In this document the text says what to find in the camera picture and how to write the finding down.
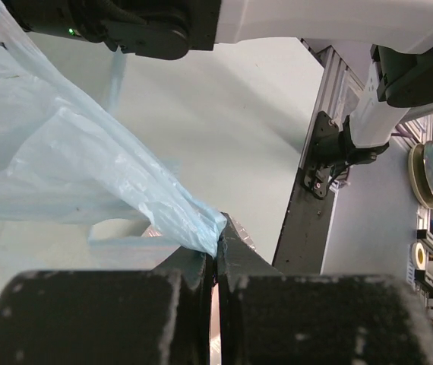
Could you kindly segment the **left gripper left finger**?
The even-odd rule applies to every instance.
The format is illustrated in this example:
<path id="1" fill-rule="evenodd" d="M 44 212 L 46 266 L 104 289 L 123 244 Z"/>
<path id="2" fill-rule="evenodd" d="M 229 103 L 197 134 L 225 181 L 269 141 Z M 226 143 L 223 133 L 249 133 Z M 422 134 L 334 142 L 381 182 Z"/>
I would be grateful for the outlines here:
<path id="1" fill-rule="evenodd" d="M 206 364 L 213 259 L 178 249 L 138 270 L 37 270 L 0 293 L 0 364 Z"/>

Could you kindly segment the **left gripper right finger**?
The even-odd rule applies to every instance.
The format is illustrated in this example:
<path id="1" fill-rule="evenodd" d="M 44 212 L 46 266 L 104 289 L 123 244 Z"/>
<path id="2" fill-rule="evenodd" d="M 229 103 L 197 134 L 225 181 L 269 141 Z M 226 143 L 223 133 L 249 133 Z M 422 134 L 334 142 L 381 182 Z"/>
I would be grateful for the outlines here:
<path id="1" fill-rule="evenodd" d="M 218 242 L 224 364 L 433 364 L 433 326 L 387 275 L 285 275 L 228 222 Z"/>

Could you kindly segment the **light blue plastic bag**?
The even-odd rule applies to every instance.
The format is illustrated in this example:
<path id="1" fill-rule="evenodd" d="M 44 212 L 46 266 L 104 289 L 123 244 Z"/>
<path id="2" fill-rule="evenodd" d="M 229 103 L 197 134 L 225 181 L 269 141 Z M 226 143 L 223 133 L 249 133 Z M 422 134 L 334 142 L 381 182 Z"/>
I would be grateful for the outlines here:
<path id="1" fill-rule="evenodd" d="M 133 217 L 211 256 L 226 226 L 65 78 L 0 2 L 0 221 Z"/>

